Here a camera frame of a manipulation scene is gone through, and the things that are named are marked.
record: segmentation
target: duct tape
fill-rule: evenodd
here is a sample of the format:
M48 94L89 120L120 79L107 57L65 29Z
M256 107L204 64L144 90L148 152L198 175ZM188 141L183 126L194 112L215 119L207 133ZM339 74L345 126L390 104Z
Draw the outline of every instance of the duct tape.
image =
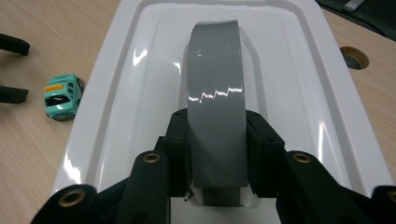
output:
M246 108L237 21L194 26L187 86L193 185L198 189L247 186Z

